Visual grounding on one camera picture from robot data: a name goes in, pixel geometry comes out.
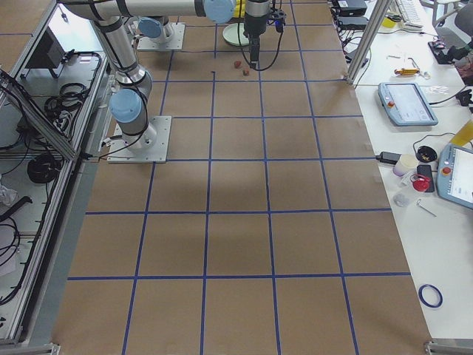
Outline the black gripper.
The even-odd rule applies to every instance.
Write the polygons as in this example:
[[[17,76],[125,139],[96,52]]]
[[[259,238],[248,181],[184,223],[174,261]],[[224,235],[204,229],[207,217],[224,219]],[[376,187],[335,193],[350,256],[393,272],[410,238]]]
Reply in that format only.
[[[272,1],[246,1],[244,14],[244,35],[249,42],[250,68],[259,63],[259,37],[265,33],[268,24],[273,24],[277,33],[284,32],[286,13],[276,8]]]

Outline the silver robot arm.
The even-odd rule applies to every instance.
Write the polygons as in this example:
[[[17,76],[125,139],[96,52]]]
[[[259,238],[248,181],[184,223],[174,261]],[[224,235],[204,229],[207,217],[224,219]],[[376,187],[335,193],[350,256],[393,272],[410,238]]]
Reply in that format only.
[[[150,17],[140,17],[137,28],[142,35],[156,43],[169,42],[174,35],[174,30],[170,26]]]
[[[123,18],[146,17],[160,27],[168,16],[206,17],[216,24],[234,15],[235,1],[64,1],[75,15],[92,22],[99,42],[115,70],[118,85],[109,110],[122,132],[124,149],[139,152],[156,144],[157,130],[147,110],[152,90],[149,72],[139,64]]]

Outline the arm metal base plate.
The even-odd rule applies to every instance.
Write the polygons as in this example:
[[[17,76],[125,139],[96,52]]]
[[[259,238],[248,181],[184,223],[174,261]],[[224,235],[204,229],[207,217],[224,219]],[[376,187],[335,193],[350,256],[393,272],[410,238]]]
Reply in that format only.
[[[110,163],[165,163],[169,149],[171,116],[153,116],[149,119],[147,130],[137,143],[124,135],[110,144]]]
[[[144,18],[138,23],[140,38],[137,44],[139,51],[171,51],[183,48],[186,24],[169,22],[166,25],[146,22]]]

